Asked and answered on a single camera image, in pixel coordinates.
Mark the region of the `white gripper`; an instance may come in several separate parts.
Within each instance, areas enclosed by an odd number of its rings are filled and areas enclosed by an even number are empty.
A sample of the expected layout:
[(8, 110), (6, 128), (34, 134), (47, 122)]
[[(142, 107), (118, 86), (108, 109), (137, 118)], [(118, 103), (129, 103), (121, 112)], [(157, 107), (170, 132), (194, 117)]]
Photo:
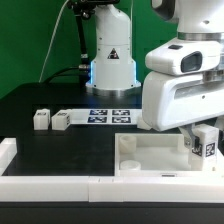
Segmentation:
[[(201, 73), (174, 77), (150, 72), (143, 84), (142, 117), (157, 131), (176, 127), (189, 150), (199, 147), (192, 123), (224, 115), (224, 81), (204, 82)], [(224, 131), (224, 117), (215, 127)]]

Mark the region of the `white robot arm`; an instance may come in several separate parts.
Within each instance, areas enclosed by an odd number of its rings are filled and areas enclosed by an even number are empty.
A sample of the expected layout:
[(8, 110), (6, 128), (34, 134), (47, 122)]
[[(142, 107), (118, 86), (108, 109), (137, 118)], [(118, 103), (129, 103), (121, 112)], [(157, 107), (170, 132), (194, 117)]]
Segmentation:
[(157, 131), (179, 128), (196, 150), (202, 139), (194, 124), (224, 115), (224, 0), (151, 0), (151, 8), (178, 25), (177, 36), (147, 53), (150, 73), (139, 83), (130, 19), (108, 1), (96, 3), (97, 54), (86, 87), (120, 95), (141, 86), (144, 122)]

